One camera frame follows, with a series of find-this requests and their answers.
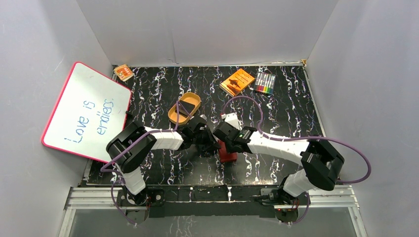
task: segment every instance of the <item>table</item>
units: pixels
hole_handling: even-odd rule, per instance
[[[230,99],[219,84],[239,68],[252,76],[257,72],[277,76],[272,96],[250,88],[243,91],[261,105],[263,131],[288,137],[322,134],[303,66],[133,67],[135,78],[126,82],[116,79],[132,91],[132,116],[126,125],[135,120],[153,128],[174,127],[168,110],[183,93],[194,92],[202,101],[196,115],[204,114],[213,130],[221,121],[221,108]],[[260,119],[250,100],[235,100],[229,111],[236,112],[244,126],[255,127]],[[116,180],[115,174],[100,172],[102,165],[91,163],[86,185],[111,185]],[[272,185],[300,168],[288,160],[254,154],[238,154],[236,162],[220,163],[218,154],[200,154],[194,148],[152,151],[141,165],[148,185]]]

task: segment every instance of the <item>white wall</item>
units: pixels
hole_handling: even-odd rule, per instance
[[[326,134],[360,148],[354,185],[369,236],[418,236],[419,2],[340,0],[308,59]],[[343,178],[365,163],[345,151]]]
[[[112,64],[306,59],[337,0],[77,0]]]
[[[75,1],[0,5],[0,236],[56,236],[86,159],[45,148],[41,134],[75,61],[111,64]]]

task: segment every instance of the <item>orange book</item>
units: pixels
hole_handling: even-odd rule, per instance
[[[131,69],[129,69],[127,64],[120,65],[119,67],[115,68],[114,72],[122,81],[126,81],[134,76],[134,73],[131,71]]]
[[[253,81],[254,77],[240,68],[237,72],[227,78],[227,80],[223,81],[220,84],[220,88],[234,97],[248,87]]]

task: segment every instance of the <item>marble surface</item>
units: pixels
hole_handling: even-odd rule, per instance
[[[133,115],[126,124],[136,120],[153,128],[173,128],[168,110],[183,93],[194,92],[202,100],[196,115],[206,115],[213,130],[221,121],[224,103],[230,98],[219,84],[239,68],[252,76],[259,71],[277,75],[272,96],[255,93],[250,88],[243,91],[263,109],[262,130],[288,137],[322,134],[302,66],[131,68],[135,78],[126,82],[117,80],[132,91],[130,112]],[[257,107],[250,100],[236,100],[228,110],[238,114],[242,126],[256,126],[260,119]],[[110,185],[117,179],[114,174],[100,173],[102,165],[92,162],[86,177],[88,185]],[[218,154],[200,154],[193,147],[180,152],[152,151],[141,166],[146,184],[160,185],[277,184],[300,168],[288,160],[256,154],[238,154],[236,162],[220,163]]]

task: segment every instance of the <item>orange tray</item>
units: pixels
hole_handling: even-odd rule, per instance
[[[195,105],[195,108],[192,110],[190,114],[191,116],[193,116],[195,112],[198,110],[198,108],[201,106],[201,98],[197,94],[192,93],[192,92],[186,92],[185,94],[182,95],[180,100]],[[176,120],[177,120],[176,104],[174,104],[172,108],[169,110],[168,116],[169,116],[169,120],[172,123],[176,124]],[[184,125],[185,123],[189,121],[189,119],[190,119],[189,117],[184,116],[183,114],[179,114],[179,125]]]

